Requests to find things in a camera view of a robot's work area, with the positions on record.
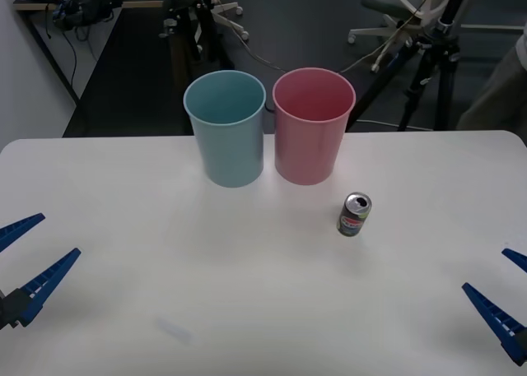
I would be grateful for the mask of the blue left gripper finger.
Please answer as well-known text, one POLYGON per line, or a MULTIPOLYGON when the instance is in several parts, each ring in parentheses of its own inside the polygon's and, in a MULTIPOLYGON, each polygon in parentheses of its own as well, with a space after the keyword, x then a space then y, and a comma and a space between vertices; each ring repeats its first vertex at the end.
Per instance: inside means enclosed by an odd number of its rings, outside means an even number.
POLYGON ((1 298, 1 328, 27 327, 32 323, 81 253, 74 248, 37 277, 1 298))
POLYGON ((44 219, 45 216, 42 213, 38 213, 2 227, 0 229, 0 252, 4 251, 44 219))

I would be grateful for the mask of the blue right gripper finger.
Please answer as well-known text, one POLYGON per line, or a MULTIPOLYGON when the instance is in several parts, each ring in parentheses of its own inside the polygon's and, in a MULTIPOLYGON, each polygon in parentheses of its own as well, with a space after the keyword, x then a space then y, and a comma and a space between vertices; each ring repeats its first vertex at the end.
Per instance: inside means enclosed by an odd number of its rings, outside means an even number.
POLYGON ((496 335, 511 360, 522 366, 526 362, 526 326, 500 309, 469 283, 464 283, 462 290, 496 335))
POLYGON ((506 258, 512 261, 516 266, 518 266, 524 272, 527 272, 527 256, 518 253, 515 250, 510 248, 505 248, 501 252, 506 258))

